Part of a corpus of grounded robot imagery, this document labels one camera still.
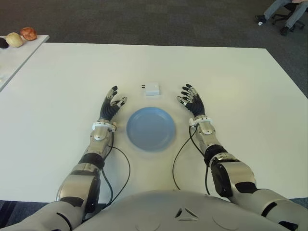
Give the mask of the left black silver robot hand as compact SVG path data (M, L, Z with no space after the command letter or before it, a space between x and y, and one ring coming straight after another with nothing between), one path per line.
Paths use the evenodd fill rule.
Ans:
M123 97L120 100L113 100L117 95L117 90L118 87L113 86L106 94L100 109L99 120L111 121L119 109L127 102L127 97Z

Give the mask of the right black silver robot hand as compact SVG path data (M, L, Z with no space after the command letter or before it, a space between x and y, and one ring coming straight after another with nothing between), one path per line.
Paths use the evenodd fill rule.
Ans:
M203 101L197 90L190 84L182 87L181 96L177 96L177 100L185 108L187 108L194 117L206 116Z

